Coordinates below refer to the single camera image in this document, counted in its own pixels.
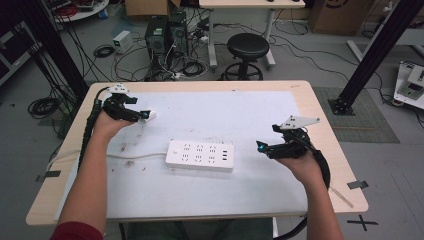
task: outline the stool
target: stool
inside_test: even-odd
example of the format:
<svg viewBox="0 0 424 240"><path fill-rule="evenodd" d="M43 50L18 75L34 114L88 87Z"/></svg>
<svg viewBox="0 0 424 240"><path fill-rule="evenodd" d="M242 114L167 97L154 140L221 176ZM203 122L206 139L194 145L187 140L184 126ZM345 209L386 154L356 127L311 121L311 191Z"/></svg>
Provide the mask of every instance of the stool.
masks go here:
<svg viewBox="0 0 424 240"><path fill-rule="evenodd" d="M250 63L257 62L257 59L268 53L269 43L265 38L252 33L240 33L228 40L227 48L234 55L234 59L238 57L242 62L228 66L221 76L222 79L230 80L229 76L235 76L238 80L250 80L250 77L257 76L252 80L263 80L262 71ZM234 67L238 67L237 72L230 71ZM249 67L256 71L249 72Z"/></svg>

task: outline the cardboard box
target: cardboard box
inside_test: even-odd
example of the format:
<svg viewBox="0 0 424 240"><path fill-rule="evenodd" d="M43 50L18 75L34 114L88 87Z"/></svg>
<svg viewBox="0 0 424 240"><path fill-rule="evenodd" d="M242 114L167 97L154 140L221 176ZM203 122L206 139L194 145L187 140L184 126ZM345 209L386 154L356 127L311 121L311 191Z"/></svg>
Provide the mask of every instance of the cardboard box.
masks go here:
<svg viewBox="0 0 424 240"><path fill-rule="evenodd" d="M128 16L169 15L175 7L180 7L181 0L126 0Z"/></svg>
<svg viewBox="0 0 424 240"><path fill-rule="evenodd" d="M356 35L375 0L316 0L309 14L313 33Z"/></svg>

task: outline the power outlet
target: power outlet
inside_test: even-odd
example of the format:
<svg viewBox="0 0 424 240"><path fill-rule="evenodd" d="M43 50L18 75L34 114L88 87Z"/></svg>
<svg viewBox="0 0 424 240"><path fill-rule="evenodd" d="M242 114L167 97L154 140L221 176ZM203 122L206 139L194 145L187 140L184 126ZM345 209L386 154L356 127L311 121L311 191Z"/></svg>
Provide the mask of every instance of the power outlet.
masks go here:
<svg viewBox="0 0 424 240"><path fill-rule="evenodd" d="M234 145L172 140L166 165L174 168L231 172Z"/></svg>

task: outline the electronic equipment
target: electronic equipment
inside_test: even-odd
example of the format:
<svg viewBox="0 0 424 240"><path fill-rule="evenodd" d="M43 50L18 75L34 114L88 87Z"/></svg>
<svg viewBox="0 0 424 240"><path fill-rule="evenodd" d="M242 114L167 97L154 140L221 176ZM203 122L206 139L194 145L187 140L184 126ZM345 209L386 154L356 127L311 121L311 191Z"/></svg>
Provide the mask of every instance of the electronic equipment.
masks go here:
<svg viewBox="0 0 424 240"><path fill-rule="evenodd" d="M187 41L187 14L184 11L173 12L169 17L169 28L172 34L172 42L174 47L174 55L176 57L188 56Z"/></svg>
<svg viewBox="0 0 424 240"><path fill-rule="evenodd" d="M134 42L129 31L122 31L113 39L113 44L117 53L124 54L134 45Z"/></svg>
<svg viewBox="0 0 424 240"><path fill-rule="evenodd" d="M173 58L168 17L151 16L144 38L150 59L152 59L151 68L153 70L168 68Z"/></svg>
<svg viewBox="0 0 424 240"><path fill-rule="evenodd" d="M403 81L397 93L418 100L424 94L424 67L415 65L408 79Z"/></svg>
<svg viewBox="0 0 424 240"><path fill-rule="evenodd" d="M74 0L74 4L81 12L92 12L94 10L94 0Z"/></svg>

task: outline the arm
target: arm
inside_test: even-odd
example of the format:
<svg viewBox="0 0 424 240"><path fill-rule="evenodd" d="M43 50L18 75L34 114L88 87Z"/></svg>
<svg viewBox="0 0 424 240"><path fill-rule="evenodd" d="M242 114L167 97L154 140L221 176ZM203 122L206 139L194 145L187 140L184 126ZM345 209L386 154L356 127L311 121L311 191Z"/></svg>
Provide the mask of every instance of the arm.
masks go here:
<svg viewBox="0 0 424 240"><path fill-rule="evenodd" d="M308 197L308 240L343 239L321 170L312 153L308 151L299 159L278 159L277 161L288 167L305 187Z"/></svg>
<svg viewBox="0 0 424 240"><path fill-rule="evenodd" d="M104 111L100 113L58 224L82 222L104 232L107 210L107 146L121 128L129 125L131 123L127 121L113 120Z"/></svg>

